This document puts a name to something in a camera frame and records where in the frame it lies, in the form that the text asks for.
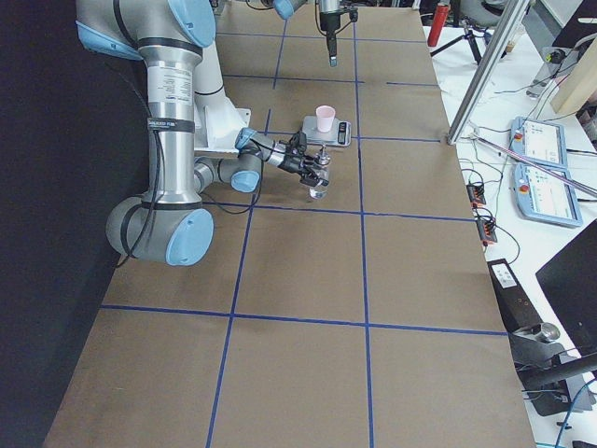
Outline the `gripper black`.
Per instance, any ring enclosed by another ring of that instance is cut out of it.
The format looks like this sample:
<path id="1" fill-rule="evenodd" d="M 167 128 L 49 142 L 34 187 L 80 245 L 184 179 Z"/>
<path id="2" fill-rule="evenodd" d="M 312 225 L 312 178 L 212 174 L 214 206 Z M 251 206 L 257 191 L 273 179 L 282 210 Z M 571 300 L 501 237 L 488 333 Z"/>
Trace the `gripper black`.
<path id="1" fill-rule="evenodd" d="M 328 172 L 316 172 L 314 167 L 327 167 L 331 162 L 328 154 L 292 154 L 286 152 L 278 168 L 300 176 L 300 183 L 308 187 L 327 187 Z"/>
<path id="2" fill-rule="evenodd" d="M 333 11 L 319 11 L 319 29 L 323 35 L 326 35 L 326 47 L 328 51 L 328 60 L 330 67 L 337 66 L 337 38 L 336 33 L 340 31 L 341 9 Z"/>

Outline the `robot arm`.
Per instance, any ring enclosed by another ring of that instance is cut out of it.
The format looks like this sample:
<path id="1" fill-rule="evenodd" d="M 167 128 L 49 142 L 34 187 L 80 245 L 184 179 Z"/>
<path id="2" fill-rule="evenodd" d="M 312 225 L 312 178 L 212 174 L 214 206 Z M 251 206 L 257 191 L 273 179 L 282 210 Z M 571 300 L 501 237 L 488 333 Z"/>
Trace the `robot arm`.
<path id="1" fill-rule="evenodd" d="M 326 43 L 327 60 L 330 67 L 338 66 L 338 41 L 341 34 L 352 23 L 358 21 L 355 7 L 342 1 L 243 1 L 256 11 L 274 11 L 283 21 L 290 19 L 306 5 L 312 5 L 315 31 Z"/>
<path id="2" fill-rule="evenodd" d="M 141 100 L 149 134 L 149 186 L 119 203 L 106 237 L 122 256 L 172 266 L 197 263 L 214 234 L 201 194 L 214 183 L 250 193 L 271 164 L 323 187 L 326 159 L 310 155 L 304 133 L 278 142 L 248 127 L 227 97 L 207 1 L 80 1 L 85 49 L 146 65 Z"/>

